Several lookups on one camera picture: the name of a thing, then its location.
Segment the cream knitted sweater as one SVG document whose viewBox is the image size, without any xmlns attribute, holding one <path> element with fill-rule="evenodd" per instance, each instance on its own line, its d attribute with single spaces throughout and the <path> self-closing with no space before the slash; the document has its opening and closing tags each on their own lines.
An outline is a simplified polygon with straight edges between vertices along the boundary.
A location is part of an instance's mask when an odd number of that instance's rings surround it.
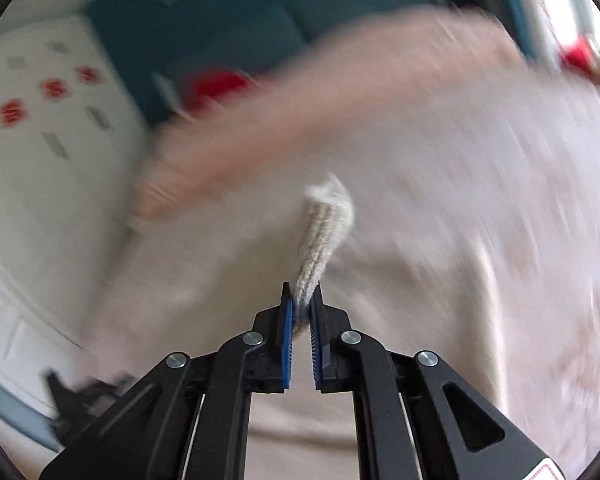
<svg viewBox="0 0 600 480">
<path fill-rule="evenodd" d="M 309 325 L 309 303 L 332 255 L 351 232 L 355 206 L 349 191 L 334 175 L 306 188 L 306 228 L 299 246 L 297 275 L 292 283 L 294 332 Z"/>
</svg>

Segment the red pillow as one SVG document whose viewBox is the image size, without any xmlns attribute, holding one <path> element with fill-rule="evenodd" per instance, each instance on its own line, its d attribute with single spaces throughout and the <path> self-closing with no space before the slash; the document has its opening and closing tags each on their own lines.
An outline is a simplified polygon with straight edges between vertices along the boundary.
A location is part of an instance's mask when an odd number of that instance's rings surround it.
<svg viewBox="0 0 600 480">
<path fill-rule="evenodd" d="M 253 85 L 253 79 L 240 70 L 207 70 L 189 75 L 181 86 L 184 110 L 204 110 Z"/>
</svg>

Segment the pink folded duvet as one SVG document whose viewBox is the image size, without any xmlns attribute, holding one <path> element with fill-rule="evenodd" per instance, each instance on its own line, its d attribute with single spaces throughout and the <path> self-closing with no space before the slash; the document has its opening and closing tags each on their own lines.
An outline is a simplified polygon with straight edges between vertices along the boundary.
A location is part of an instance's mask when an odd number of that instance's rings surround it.
<svg viewBox="0 0 600 480">
<path fill-rule="evenodd" d="M 479 12 L 430 6 L 361 18 L 264 81 L 163 124 L 132 214 L 160 220 L 348 120 L 521 65 L 504 26 Z"/>
</svg>

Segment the white wall with red stickers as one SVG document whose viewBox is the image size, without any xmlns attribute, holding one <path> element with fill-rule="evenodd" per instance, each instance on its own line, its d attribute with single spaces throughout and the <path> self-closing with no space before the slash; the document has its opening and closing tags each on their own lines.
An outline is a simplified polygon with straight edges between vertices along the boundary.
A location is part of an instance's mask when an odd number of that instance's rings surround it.
<svg viewBox="0 0 600 480">
<path fill-rule="evenodd" d="M 91 24 L 0 37 L 0 385 L 50 409 L 125 239 L 145 123 Z"/>
</svg>

